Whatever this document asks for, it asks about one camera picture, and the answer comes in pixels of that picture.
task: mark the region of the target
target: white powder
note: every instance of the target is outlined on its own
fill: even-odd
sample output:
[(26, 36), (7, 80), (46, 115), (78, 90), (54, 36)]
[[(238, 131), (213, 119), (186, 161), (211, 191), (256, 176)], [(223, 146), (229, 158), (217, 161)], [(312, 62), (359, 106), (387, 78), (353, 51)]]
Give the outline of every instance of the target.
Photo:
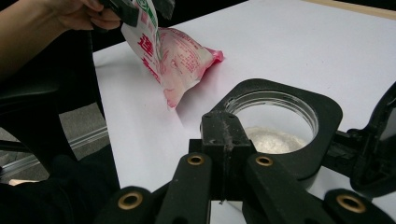
[(306, 142), (297, 136), (263, 127), (249, 127), (245, 132), (257, 151), (263, 153), (282, 154), (306, 146)]

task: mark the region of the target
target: white table surface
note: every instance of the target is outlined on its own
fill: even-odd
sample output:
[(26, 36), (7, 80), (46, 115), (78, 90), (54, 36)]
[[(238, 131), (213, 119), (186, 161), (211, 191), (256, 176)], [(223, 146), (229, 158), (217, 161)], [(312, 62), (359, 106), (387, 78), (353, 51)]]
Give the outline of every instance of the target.
[[(239, 82), (253, 77), (326, 95), (343, 109), (340, 131), (363, 128), (396, 80), (396, 21), (300, 0), (250, 0), (175, 28), (224, 61), (208, 69), (168, 110), (161, 86), (126, 42), (94, 53), (106, 123), (122, 187), (154, 191), (172, 179), (201, 116)], [(311, 193), (350, 189), (347, 178), (320, 170)], [(396, 219), (396, 195), (375, 199)], [(244, 223), (228, 204), (212, 223)]]

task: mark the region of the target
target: brass insert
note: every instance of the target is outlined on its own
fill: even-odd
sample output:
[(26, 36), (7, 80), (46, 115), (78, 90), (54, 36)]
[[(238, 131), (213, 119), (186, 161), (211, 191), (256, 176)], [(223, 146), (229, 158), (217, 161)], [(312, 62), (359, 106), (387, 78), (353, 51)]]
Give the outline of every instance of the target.
[(119, 198), (119, 208), (123, 210), (131, 210), (139, 206), (142, 202), (143, 195), (137, 191), (132, 191)]
[(264, 157), (264, 156), (260, 156), (260, 157), (256, 158), (256, 162), (262, 166), (270, 166), (270, 165), (274, 164), (273, 160), (271, 160), (268, 157)]
[(347, 194), (340, 194), (336, 198), (337, 202), (346, 210), (354, 213), (363, 213), (366, 211), (364, 203), (353, 196)]
[(198, 155), (190, 156), (190, 157), (187, 159), (187, 162), (188, 162), (190, 165), (201, 165), (202, 163), (204, 163), (204, 157), (198, 156)]

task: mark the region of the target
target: gray floor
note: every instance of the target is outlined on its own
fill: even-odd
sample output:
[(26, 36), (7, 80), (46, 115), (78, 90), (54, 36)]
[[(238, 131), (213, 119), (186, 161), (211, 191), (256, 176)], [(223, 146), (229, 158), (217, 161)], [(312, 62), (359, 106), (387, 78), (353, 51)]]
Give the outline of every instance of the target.
[[(97, 104), (88, 105), (80, 109), (64, 113), (60, 118), (69, 142), (73, 142), (73, 140), (94, 131), (106, 129), (106, 122), (103, 119)], [(12, 135), (3, 129), (0, 129), (0, 139), (17, 141)], [(107, 144), (109, 144), (108, 135), (103, 134), (93, 142), (90, 141), (85, 142), (85, 144), (77, 145), (74, 147), (74, 151), (78, 159), (81, 159)], [(26, 159), (27, 157), (32, 157), (32, 155), (29, 153), (0, 151), (0, 166), (5, 167), (7, 164), (21, 163), (21, 160)], [(36, 164), (34, 166), (29, 166), (28, 168), (21, 168), (21, 171), (16, 174), (3, 177), (1, 182), (7, 183), (10, 179), (43, 180), (46, 178), (48, 178), (47, 171), (41, 164)]]

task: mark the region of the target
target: plastic bag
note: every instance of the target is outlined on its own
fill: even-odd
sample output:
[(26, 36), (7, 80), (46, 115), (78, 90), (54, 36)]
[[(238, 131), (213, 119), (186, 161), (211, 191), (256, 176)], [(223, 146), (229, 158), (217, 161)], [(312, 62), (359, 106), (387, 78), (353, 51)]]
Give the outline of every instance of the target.
[(138, 23), (136, 27), (123, 24), (121, 31), (163, 87), (167, 105), (175, 108), (183, 94), (201, 80), (205, 70), (223, 60), (222, 51), (202, 47), (177, 29), (158, 27), (151, 0), (133, 1), (133, 4), (141, 8)]

